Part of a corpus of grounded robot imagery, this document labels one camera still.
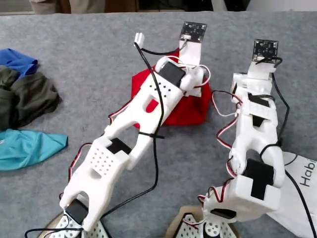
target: white paper bag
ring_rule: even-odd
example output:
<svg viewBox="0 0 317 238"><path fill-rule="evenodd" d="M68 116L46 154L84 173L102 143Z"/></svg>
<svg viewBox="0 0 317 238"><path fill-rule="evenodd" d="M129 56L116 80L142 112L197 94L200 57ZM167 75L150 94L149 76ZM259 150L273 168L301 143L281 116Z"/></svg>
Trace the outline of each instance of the white paper bag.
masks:
<svg viewBox="0 0 317 238"><path fill-rule="evenodd" d="M283 160L285 169L294 178L303 193L317 230L317 162L289 152L283 152ZM280 207L268 215L298 237L313 237L303 203L295 186L287 176L285 176L281 188Z"/></svg>

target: blue cloth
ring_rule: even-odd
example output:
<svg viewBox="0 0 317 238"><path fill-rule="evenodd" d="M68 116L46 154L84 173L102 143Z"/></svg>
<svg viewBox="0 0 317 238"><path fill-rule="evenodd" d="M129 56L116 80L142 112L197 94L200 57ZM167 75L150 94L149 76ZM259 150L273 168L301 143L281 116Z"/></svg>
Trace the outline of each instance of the blue cloth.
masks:
<svg viewBox="0 0 317 238"><path fill-rule="evenodd" d="M20 73L19 78L33 74L37 70L38 60L21 54L13 49L0 50L0 65Z"/></svg>
<svg viewBox="0 0 317 238"><path fill-rule="evenodd" d="M0 170L16 170L42 162L67 145L67 136L30 130L0 132Z"/></svg>

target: dark green cloth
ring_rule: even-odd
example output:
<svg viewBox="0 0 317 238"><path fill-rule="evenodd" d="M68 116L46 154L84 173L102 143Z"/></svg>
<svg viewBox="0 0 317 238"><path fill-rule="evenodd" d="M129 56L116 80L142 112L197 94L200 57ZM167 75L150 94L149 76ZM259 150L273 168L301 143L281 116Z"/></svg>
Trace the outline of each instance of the dark green cloth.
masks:
<svg viewBox="0 0 317 238"><path fill-rule="evenodd" d="M18 72L0 66L0 130L29 124L53 112L60 101L54 85L42 73L15 81Z"/></svg>

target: table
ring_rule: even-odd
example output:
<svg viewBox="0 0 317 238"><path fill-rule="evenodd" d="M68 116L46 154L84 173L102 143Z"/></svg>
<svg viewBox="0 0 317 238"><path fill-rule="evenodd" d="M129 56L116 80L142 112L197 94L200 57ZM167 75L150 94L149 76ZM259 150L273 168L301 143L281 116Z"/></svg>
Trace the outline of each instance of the table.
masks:
<svg viewBox="0 0 317 238"><path fill-rule="evenodd" d="M279 40L283 64L275 76L291 112L283 150L314 159L317 154L317 13L316 12L161 12L87 15L27 15L0 17L0 49L13 48L40 60L39 71L53 80L62 104L23 129L64 133L69 146L47 161L12 172L0 172L1 238L23 237L26 230L44 227L61 208L58 194L67 184L67 168L79 146L98 137L107 115L130 98L131 76L145 68L133 47L136 32L145 47L168 51L178 44L183 21L208 24L202 63L212 70L211 86L229 90L232 74L247 71L253 40ZM158 58L148 57L154 64ZM217 97L223 111L234 109ZM277 100L278 118L285 107ZM228 174L226 148L215 134L228 123L210 109L208 122L187 127L163 127L158 141L159 182L151 193L118 209L103 222L114 238L159 238L181 206L197 205L196 196L219 186ZM133 145L137 131L120 139ZM223 136L233 142L232 129ZM154 181L152 149L133 171L125 171L115 186L111 204L150 187ZM267 215L237 223L244 238L292 234Z"/></svg>

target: teal cloth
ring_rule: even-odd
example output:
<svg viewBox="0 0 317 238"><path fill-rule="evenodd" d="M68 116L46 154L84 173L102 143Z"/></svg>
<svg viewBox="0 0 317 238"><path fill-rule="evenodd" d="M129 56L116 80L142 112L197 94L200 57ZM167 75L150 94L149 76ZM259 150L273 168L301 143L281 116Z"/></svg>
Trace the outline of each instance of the teal cloth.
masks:
<svg viewBox="0 0 317 238"><path fill-rule="evenodd" d="M42 162L67 145L67 135L39 131L0 132L0 170L16 170Z"/></svg>

